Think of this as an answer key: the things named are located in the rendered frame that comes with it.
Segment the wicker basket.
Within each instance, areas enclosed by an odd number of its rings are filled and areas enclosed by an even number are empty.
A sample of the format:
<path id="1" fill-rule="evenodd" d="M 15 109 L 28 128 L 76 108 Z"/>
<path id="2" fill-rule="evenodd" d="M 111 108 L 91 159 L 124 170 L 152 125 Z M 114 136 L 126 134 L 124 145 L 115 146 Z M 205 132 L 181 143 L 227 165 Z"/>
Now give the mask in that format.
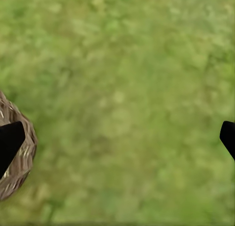
<path id="1" fill-rule="evenodd" d="M 32 169 L 32 160 L 38 144 L 32 122 L 0 91 L 0 126 L 18 121 L 23 124 L 25 141 L 0 179 L 0 202 L 13 196 L 23 185 Z"/>

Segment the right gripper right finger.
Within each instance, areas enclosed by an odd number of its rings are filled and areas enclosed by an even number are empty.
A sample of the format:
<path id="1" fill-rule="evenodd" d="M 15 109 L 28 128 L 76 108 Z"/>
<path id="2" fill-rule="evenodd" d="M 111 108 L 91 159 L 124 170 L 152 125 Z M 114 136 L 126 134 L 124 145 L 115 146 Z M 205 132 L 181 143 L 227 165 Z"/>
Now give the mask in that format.
<path id="1" fill-rule="evenodd" d="M 224 121 L 219 138 L 235 160 L 235 123 Z"/>

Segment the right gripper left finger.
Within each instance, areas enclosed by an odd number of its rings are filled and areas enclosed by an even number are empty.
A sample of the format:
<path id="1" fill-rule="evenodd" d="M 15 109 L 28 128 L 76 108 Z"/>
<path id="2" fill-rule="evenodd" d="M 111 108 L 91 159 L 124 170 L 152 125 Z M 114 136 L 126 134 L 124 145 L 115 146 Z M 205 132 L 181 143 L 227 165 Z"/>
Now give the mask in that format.
<path id="1" fill-rule="evenodd" d="M 0 179 L 4 176 L 25 141 L 21 121 L 0 126 Z"/>

